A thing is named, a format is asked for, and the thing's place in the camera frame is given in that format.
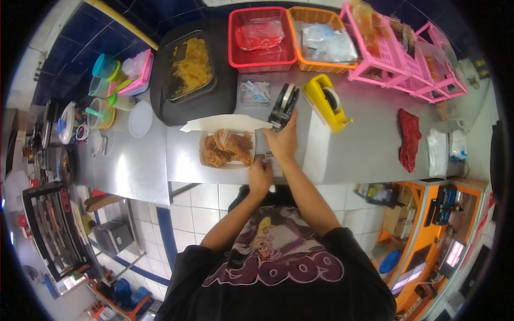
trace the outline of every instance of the yellow pipe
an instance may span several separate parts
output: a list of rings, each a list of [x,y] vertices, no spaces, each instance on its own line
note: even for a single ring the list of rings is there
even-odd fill
[[[137,29],[136,26],[134,26],[132,23],[130,23],[124,16],[122,16],[120,13],[116,12],[113,8],[106,5],[104,2],[100,0],[84,0],[87,4],[92,5],[93,7],[100,10],[102,13],[108,15],[111,17],[114,21],[128,29],[130,32],[135,34],[138,38],[146,42],[150,47],[152,47],[154,50],[157,50],[159,46],[148,36],[141,32],[141,30]]]

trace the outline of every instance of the graphic print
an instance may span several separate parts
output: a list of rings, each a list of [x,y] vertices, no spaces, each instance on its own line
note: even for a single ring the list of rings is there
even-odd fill
[[[343,278],[341,261],[314,239],[314,230],[294,207],[263,206],[243,227],[229,260],[207,277],[203,286],[217,282],[234,286],[261,282],[277,285],[287,279],[309,283],[318,278]]]

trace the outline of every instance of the fried chicken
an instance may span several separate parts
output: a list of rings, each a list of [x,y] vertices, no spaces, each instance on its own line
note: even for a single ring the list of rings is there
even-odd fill
[[[250,156],[250,149],[253,148],[251,135],[244,133],[244,136],[239,136],[228,133],[228,138],[226,138],[223,137],[223,134],[224,130],[220,129],[207,136],[204,151],[205,161],[215,167],[221,167],[233,160],[240,161],[245,166],[251,166],[253,161]]]

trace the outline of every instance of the hand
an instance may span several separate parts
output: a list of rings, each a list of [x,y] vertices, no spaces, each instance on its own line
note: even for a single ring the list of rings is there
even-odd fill
[[[292,111],[289,122],[278,134],[275,134],[271,129],[263,129],[264,135],[266,135],[266,139],[268,140],[269,148],[271,148],[271,152],[282,168],[291,162],[296,162],[295,152],[298,148],[296,137],[297,118],[298,110],[295,108]]]
[[[273,169],[271,168],[271,162],[263,162],[263,159],[263,155],[257,156],[255,162],[248,171],[250,194],[261,198],[261,200],[266,196],[271,184],[273,183]]]

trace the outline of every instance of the teal lid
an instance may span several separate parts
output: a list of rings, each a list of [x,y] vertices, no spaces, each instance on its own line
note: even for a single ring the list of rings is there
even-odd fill
[[[95,65],[93,66],[93,70],[91,71],[91,74],[94,76],[97,76],[100,72],[100,68],[102,68],[103,61],[105,60],[105,53],[98,56]]]
[[[398,264],[401,258],[400,250],[389,253],[378,267],[378,273],[384,274],[390,272]]]

